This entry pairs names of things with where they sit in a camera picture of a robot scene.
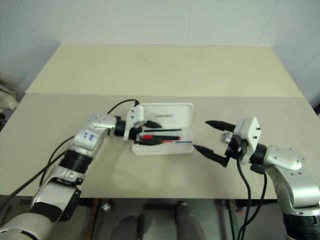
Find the wall tile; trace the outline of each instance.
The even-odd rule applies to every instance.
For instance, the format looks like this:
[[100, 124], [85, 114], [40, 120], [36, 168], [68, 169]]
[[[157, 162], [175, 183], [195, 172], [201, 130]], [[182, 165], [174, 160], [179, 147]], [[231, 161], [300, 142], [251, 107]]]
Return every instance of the wall tile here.
[[103, 0], [23, 0], [48, 44], [114, 43]]
[[295, 82], [311, 106], [315, 107], [320, 103], [320, 51], [297, 76]]
[[105, 0], [118, 44], [187, 42], [191, 0]]
[[0, 30], [1, 77], [22, 96], [57, 45], [44, 44], [17, 0], [0, 1]]
[[302, 22], [309, 34], [320, 43], [320, 1], [282, 0], [296, 19]]
[[259, 46], [272, 46], [293, 78], [320, 49], [320, 43], [306, 21], [302, 21], [282, 1], [277, 6]]
[[188, 43], [255, 47], [278, 0], [194, 0]]

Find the black cable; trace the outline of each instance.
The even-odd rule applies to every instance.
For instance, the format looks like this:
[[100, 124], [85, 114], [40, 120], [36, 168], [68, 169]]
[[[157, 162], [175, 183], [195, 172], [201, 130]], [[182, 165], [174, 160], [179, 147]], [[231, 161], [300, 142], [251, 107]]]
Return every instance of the black cable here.
[[53, 159], [49, 164], [47, 164], [45, 167], [43, 167], [37, 174], [35, 174], [32, 178], [30, 178], [28, 181], [26, 181], [22, 186], [18, 187], [13, 193], [11, 193], [4, 202], [0, 205], [0, 213], [4, 209], [4, 207], [8, 204], [8, 202], [16, 196], [18, 193], [20, 193], [26, 186], [28, 186], [30, 183], [32, 183], [37, 177], [40, 176], [41, 173], [43, 173], [46, 169], [48, 169], [52, 164], [54, 164], [59, 158], [61, 158], [65, 152], [59, 154], [55, 159]]
[[[118, 107], [120, 104], [126, 103], [126, 102], [130, 102], [130, 101], [134, 101], [134, 105], [137, 106], [140, 104], [140, 102], [136, 99], [127, 99], [124, 101], [119, 102], [118, 104], [116, 104], [113, 108], [111, 108], [107, 114], [110, 114], [116, 107]], [[42, 168], [36, 175], [34, 175], [32, 178], [30, 178], [27, 182], [25, 182], [22, 186], [20, 186], [19, 188], [17, 188], [13, 193], [11, 193], [3, 203], [1, 203], [0, 205], [0, 213], [1, 211], [4, 209], [4, 207], [8, 204], [8, 202], [14, 197], [16, 196], [18, 193], [20, 193], [26, 186], [28, 186], [30, 183], [32, 183], [38, 176], [40, 176], [40, 174], [44, 173], [40, 179], [40, 185], [43, 183], [43, 180], [45, 178], [45, 174], [47, 172], [47, 169], [54, 164], [60, 157], [62, 157], [65, 154], [65, 151], [61, 154], [59, 154], [55, 159], [52, 160], [53, 156], [55, 155], [55, 153], [58, 151], [58, 149], [67, 141], [69, 141], [70, 139], [72, 139], [72, 137], [69, 137], [68, 139], [66, 139], [65, 141], [63, 141], [51, 154], [49, 161], [47, 163], [47, 165]]]
[[177, 128], [177, 129], [147, 129], [147, 130], [143, 130], [145, 133], [152, 133], [152, 132], [175, 132], [175, 131], [181, 131], [182, 128]]
[[[64, 140], [62, 143], [60, 143], [60, 145], [57, 146], [56, 149], [55, 149], [55, 150], [53, 151], [53, 153], [51, 154], [51, 156], [50, 156], [47, 164], [49, 164], [49, 163], [51, 162], [52, 158], [54, 157], [54, 155], [56, 154], [56, 152], [59, 150], [59, 148], [61, 148], [63, 144], [65, 144], [66, 142], [68, 142], [70, 139], [73, 139], [73, 138], [74, 138], [74, 136], [71, 136], [71, 137], [69, 137], [68, 139]], [[45, 179], [47, 170], [48, 170], [48, 169], [45, 169], [45, 170], [43, 171], [42, 176], [41, 176], [41, 179], [40, 179], [39, 186], [42, 185], [42, 183], [43, 183], [43, 181], [44, 181], [44, 179]]]
[[267, 174], [263, 174], [263, 178], [264, 178], [264, 183], [263, 183], [263, 189], [262, 189], [262, 194], [261, 194], [261, 198], [260, 198], [260, 202], [256, 208], [256, 210], [254, 211], [253, 215], [250, 217], [250, 219], [245, 223], [245, 225], [242, 225], [242, 227], [239, 230], [239, 235], [240, 233], [243, 231], [245, 226], [248, 226], [254, 219], [255, 217], [258, 215], [259, 210], [262, 207], [262, 204], [264, 203], [264, 198], [266, 195], [266, 190], [267, 190], [267, 185], [268, 185], [268, 179], [267, 179]]
[[248, 200], [247, 200], [247, 205], [246, 205], [244, 223], [243, 223], [243, 225], [241, 227], [243, 229], [242, 229], [242, 232], [240, 232], [240, 230], [239, 230], [239, 234], [238, 234], [238, 238], [237, 238], [237, 240], [243, 240], [244, 237], [245, 237], [246, 226], [247, 226], [246, 223], [248, 221], [249, 210], [250, 210], [250, 206], [251, 206], [251, 189], [250, 189], [249, 183], [248, 183], [244, 173], [242, 172], [242, 169], [241, 169], [241, 166], [240, 166], [240, 158], [237, 159], [236, 166], [238, 168], [239, 174], [240, 174], [240, 176], [241, 176], [241, 178], [242, 178], [242, 180], [243, 180], [243, 182], [244, 182], [244, 184], [246, 186], [247, 192], [248, 192]]
[[230, 225], [231, 225], [232, 240], [236, 240], [236, 231], [235, 231], [235, 226], [234, 226], [234, 219], [232, 216], [232, 209], [231, 209], [230, 200], [227, 199], [226, 203], [227, 203], [227, 207], [228, 207], [229, 220], [230, 220]]
[[127, 100], [123, 100], [121, 102], [119, 102], [118, 104], [116, 104], [113, 108], [111, 108], [107, 114], [110, 114], [116, 107], [118, 107], [119, 105], [123, 104], [123, 103], [126, 103], [126, 102], [131, 102], [131, 101], [134, 101], [134, 106], [137, 106], [140, 104], [140, 102], [136, 99], [127, 99]]

